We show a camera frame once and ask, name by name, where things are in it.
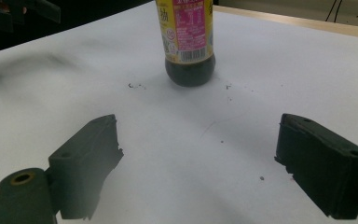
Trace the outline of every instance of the bottle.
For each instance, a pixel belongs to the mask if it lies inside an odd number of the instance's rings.
[[[211,78],[213,54],[213,0],[156,0],[165,69],[184,87],[200,86]]]

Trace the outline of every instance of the black cable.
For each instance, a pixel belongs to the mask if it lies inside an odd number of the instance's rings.
[[[336,5],[336,2],[337,2],[337,0],[335,0],[335,1],[334,1],[334,4],[331,6],[331,8],[330,8],[330,12],[328,13],[328,16],[327,16],[327,18],[326,18],[326,20],[325,20],[325,21],[328,21],[328,18],[330,17],[331,12],[333,11],[334,6]]]
[[[336,22],[336,20],[337,20],[337,15],[338,15],[339,7],[341,6],[341,3],[342,3],[342,0],[339,1],[338,8],[337,8],[337,11],[336,11],[336,16],[335,16],[335,18],[334,18],[334,22]]]

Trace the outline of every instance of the dark liquid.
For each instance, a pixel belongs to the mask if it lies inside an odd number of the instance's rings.
[[[165,60],[165,69],[171,80],[183,87],[200,86],[211,79],[216,59],[214,54],[207,60],[193,64],[178,64]]]

